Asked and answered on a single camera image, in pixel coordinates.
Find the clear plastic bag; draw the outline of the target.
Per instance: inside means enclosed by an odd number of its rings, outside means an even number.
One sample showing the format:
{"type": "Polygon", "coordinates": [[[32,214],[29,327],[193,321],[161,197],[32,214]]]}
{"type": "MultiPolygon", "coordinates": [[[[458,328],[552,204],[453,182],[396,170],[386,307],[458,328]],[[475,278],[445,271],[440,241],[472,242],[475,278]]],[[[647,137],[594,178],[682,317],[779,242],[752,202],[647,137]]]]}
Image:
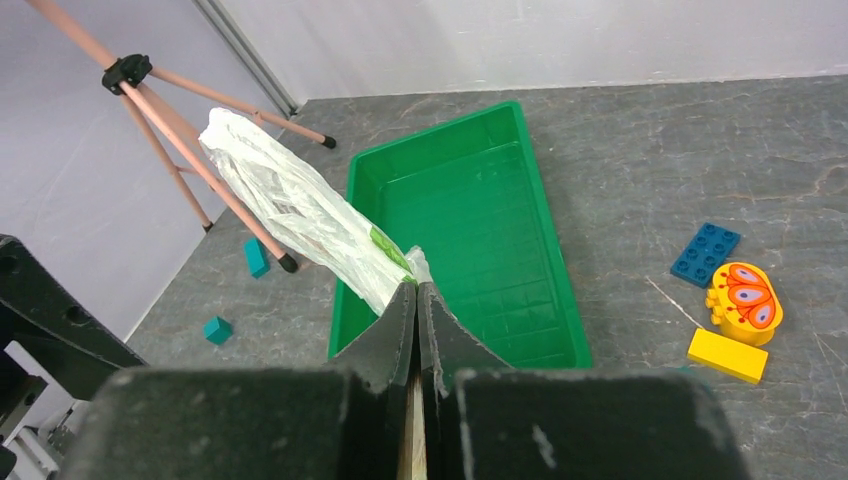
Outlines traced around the clear plastic bag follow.
{"type": "Polygon", "coordinates": [[[420,247],[402,252],[314,167],[247,118],[213,108],[199,142],[274,239],[330,269],[375,314],[400,284],[432,281],[420,247]]]}

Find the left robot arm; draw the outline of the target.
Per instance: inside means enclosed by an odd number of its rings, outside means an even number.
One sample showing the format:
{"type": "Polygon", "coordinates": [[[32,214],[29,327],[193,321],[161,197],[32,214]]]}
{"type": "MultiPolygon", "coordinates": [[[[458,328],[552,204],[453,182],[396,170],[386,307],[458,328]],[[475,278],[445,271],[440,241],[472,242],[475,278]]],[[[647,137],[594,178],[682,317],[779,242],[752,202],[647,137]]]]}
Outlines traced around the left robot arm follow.
{"type": "Polygon", "coordinates": [[[131,479],[132,432],[97,394],[148,365],[88,312],[17,237],[1,236],[1,346],[15,342],[76,400],[89,403],[61,479],[131,479]]]}

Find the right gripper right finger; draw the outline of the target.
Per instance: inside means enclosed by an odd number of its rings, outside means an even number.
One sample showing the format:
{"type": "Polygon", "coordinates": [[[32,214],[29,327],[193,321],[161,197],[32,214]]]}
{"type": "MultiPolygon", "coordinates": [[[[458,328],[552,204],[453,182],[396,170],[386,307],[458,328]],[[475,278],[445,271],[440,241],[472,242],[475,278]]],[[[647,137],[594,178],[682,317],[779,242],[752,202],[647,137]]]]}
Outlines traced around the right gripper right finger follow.
{"type": "Polygon", "coordinates": [[[707,385],[676,369],[516,369],[417,291],[432,479],[746,479],[707,385]]]}

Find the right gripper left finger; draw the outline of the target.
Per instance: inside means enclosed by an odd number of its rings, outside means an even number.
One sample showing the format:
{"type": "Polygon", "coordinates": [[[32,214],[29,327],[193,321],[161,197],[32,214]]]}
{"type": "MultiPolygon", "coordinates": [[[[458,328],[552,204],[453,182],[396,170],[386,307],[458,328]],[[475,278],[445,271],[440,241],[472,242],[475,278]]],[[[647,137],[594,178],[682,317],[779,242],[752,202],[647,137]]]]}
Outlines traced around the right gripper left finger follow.
{"type": "Polygon", "coordinates": [[[63,479],[394,479],[416,289],[319,367],[117,372],[63,479]]]}

